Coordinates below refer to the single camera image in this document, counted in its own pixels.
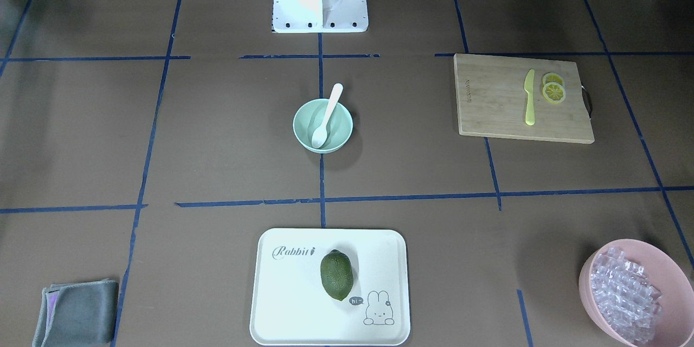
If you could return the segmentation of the white plastic spoon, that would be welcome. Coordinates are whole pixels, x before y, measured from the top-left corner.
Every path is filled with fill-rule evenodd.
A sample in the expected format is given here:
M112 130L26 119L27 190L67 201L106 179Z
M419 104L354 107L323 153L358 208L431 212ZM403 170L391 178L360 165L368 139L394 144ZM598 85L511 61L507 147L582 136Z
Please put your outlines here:
M344 85L342 83L335 83L332 88L330 97L328 98L328 103L326 105L325 112L323 114L323 120L320 125L315 129L311 137L311 144L314 149L322 149L323 144L327 141L328 131L327 125L330 121L332 114L339 102L339 98L344 90Z

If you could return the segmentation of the mint green bowl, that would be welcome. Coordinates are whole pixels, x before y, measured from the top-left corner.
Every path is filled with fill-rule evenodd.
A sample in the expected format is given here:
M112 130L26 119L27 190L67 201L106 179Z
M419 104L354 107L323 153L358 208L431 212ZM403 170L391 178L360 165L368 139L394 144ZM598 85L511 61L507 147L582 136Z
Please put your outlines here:
M327 139L319 149L312 145L312 135L323 122L327 99L314 99L306 102L293 117L293 133L298 142L307 150L315 153L332 153L340 149L349 139L354 129L352 115L344 105L337 103L327 123Z

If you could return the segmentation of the pink bowl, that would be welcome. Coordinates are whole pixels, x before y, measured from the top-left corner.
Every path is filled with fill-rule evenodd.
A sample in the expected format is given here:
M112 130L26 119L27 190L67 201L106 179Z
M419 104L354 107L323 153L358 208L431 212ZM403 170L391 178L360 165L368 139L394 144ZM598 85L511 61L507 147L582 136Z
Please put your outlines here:
M654 339L644 345L631 344L620 337L600 315L592 295L588 274L597 254L609 247L620 247L626 258L642 265L649 281L662 295L661 318L656 323ZM692 341L692 283L681 268L662 250L652 244L636 239L617 239L605 244L583 264L578 278L580 300L585 311L597 327L617 340L622 346L685 346Z

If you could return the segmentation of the green avocado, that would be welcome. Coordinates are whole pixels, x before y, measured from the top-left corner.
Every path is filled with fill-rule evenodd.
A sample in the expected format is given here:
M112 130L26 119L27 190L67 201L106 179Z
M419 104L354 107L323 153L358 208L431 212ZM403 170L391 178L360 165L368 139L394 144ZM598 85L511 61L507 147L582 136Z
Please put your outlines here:
M349 257L337 249L327 253L320 261L320 280L330 298L344 300L354 286L354 272Z

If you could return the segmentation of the bamboo cutting board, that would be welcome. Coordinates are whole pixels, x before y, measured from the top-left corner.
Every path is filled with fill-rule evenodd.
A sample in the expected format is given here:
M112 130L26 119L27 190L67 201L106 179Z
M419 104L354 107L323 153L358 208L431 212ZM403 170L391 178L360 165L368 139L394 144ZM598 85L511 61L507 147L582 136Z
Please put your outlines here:
M453 58L458 130L464 136L592 144L592 122L583 103L576 63L512 56L457 53ZM528 70L535 70L535 124L525 124ZM542 95L542 77L564 79L566 99L552 104Z

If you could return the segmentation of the cream rabbit tray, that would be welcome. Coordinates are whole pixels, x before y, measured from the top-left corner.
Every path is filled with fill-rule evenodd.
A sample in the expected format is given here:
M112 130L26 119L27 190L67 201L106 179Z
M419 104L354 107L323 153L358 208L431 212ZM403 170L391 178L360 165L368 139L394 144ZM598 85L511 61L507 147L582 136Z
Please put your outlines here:
M320 263L344 253L354 273L343 300L322 286ZM262 345L401 345L409 337L406 241L392 229L272 228L260 236L250 310Z

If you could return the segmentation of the yellow plastic knife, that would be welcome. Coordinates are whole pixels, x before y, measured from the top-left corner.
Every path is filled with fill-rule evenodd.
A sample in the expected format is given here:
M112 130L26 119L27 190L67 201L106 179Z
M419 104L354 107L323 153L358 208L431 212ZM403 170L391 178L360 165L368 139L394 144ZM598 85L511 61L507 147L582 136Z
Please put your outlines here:
M524 120L525 124L528 126L533 126L535 124L535 98L534 98L534 93L535 93L535 70L530 69L528 70L524 83L523 83L524 91L527 95L526 97L526 107L525 107L525 114L524 114Z

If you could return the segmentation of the upper lemon slice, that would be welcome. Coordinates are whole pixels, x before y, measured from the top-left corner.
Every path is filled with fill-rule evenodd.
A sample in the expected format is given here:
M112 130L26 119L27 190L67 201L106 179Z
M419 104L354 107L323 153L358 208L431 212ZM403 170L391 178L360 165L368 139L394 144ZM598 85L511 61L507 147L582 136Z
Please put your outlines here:
M566 91L561 83L546 82L541 92L543 97L552 104L561 104L566 99Z

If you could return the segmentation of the clear ice cubes pile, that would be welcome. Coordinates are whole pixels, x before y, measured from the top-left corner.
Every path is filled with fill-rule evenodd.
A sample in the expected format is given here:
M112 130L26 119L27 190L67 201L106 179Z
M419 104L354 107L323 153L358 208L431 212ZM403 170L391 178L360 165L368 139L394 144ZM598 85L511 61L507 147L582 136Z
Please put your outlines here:
M597 254L588 274L598 312L610 328L631 344L651 342L661 318L661 291L642 265L628 260L620 247Z

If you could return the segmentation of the grey folded cloth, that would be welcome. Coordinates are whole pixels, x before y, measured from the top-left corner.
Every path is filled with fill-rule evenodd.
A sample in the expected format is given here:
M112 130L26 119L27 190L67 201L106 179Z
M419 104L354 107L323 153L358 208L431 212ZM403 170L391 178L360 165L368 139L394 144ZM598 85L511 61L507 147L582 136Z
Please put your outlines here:
M52 284L43 288L32 346L99 346L113 340L119 283Z

